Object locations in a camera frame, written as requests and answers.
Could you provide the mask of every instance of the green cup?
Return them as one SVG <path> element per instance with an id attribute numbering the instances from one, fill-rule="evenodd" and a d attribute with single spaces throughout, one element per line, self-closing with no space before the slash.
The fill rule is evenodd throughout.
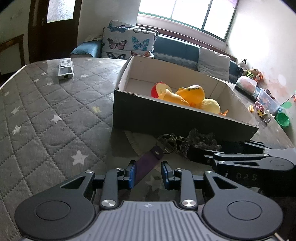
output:
<path id="1" fill-rule="evenodd" d="M 275 119 L 282 128 L 288 127 L 290 124 L 290 119 L 284 112 L 279 112 Z"/>

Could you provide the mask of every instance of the silver screw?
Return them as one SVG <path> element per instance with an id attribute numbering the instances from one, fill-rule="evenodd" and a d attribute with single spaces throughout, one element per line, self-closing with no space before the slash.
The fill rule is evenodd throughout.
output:
<path id="1" fill-rule="evenodd" d="M 111 199 L 106 199 L 106 200 L 103 200 L 101 202 L 102 206 L 104 207 L 114 207 L 116 202 L 114 200 L 111 200 Z"/>
<path id="2" fill-rule="evenodd" d="M 196 202 L 192 199 L 186 199 L 182 202 L 182 205 L 185 207 L 193 207 L 196 205 Z"/>

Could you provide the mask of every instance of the sofa backrest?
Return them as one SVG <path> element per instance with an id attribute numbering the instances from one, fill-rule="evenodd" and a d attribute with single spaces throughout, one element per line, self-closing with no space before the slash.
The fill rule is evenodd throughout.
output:
<path id="1" fill-rule="evenodd" d="M 200 46 L 165 35 L 158 35 L 154 44 L 154 58 L 197 70 Z M 230 61 L 229 80 L 236 83 L 239 66 Z"/>

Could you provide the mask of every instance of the green window frame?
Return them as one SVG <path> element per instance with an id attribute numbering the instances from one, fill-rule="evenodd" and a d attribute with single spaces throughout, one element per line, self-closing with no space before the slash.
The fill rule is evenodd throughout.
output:
<path id="1" fill-rule="evenodd" d="M 189 27 L 191 27 L 191 28 L 197 29 L 197 30 L 199 30 L 199 31 L 201 31 L 201 32 L 204 32 L 204 33 L 206 33 L 206 34 L 208 34 L 208 35 L 210 35 L 210 36 L 212 36 L 212 37 L 214 37 L 214 38 L 217 38 L 217 39 L 219 39 L 219 40 L 221 40 L 221 41 L 223 41 L 223 42 L 226 42 L 226 40 L 227 40 L 227 38 L 228 38 L 228 36 L 229 36 L 229 33 L 230 33 L 231 25 L 232 25 L 233 20 L 234 20 L 234 16 L 235 16 L 235 13 L 236 13 L 236 9 L 234 9 L 234 11 L 233 11 L 233 14 L 232 14 L 232 17 L 231 17 L 230 23 L 229 23 L 229 25 L 228 25 L 228 28 L 227 28 L 227 31 L 226 31 L 225 37 L 224 37 L 224 39 L 222 39 L 222 38 L 220 38 L 220 37 L 218 37 L 218 36 L 216 36 L 216 35 L 214 35 L 214 34 L 208 32 L 208 31 L 204 30 L 204 27 L 205 27 L 205 24 L 206 24 L 206 22 L 207 22 L 207 17 L 208 17 L 208 15 L 209 15 L 209 12 L 210 12 L 210 9 L 211 9 L 211 6 L 212 6 L 212 2 L 213 2 L 213 0 L 211 0 L 210 3 L 209 3 L 209 7 L 208 7 L 208 9 L 207 9 L 207 13 L 206 13 L 206 15 L 205 15 L 204 22 L 203 22 L 203 24 L 202 24 L 202 28 L 197 28 L 197 27 L 194 27 L 194 26 L 192 26 L 192 25 L 190 25 L 190 24 L 187 24 L 187 23 L 180 22 L 180 21 L 178 21 L 178 20 L 174 20 L 174 19 L 172 19 L 173 12 L 174 12 L 175 5 L 176 5 L 176 2 L 177 2 L 177 0 L 175 0 L 174 7 L 173 7 L 173 10 L 172 10 L 171 16 L 170 16 L 169 18 L 164 17 L 164 16 L 160 16 L 160 15 L 156 15 L 156 14 L 152 14 L 152 13 L 147 13 L 147 12 L 140 12 L 140 11 L 139 11 L 139 13 L 140 13 L 140 14 L 145 14 L 145 15 L 154 16 L 154 17 L 159 17 L 159 18 L 163 18 L 163 19 L 167 19 L 167 20 L 170 20 L 170 21 L 173 21 L 173 22 L 176 22 L 176 23 L 181 23 L 181 24 L 183 24 L 183 25 L 186 25 L 186 26 L 189 26 Z"/>

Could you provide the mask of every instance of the window pane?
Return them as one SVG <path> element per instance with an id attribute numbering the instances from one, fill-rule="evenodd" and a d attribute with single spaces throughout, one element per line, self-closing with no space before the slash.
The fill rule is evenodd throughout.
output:
<path id="1" fill-rule="evenodd" d="M 170 18 L 175 0 L 142 0 L 139 12 L 151 13 Z"/>
<path id="2" fill-rule="evenodd" d="M 204 30 L 224 39 L 233 12 L 229 1 L 213 0 Z"/>
<path id="3" fill-rule="evenodd" d="M 73 19 L 75 0 L 49 0 L 47 23 Z"/>
<path id="4" fill-rule="evenodd" d="M 210 0 L 177 0 L 172 19 L 202 28 Z"/>

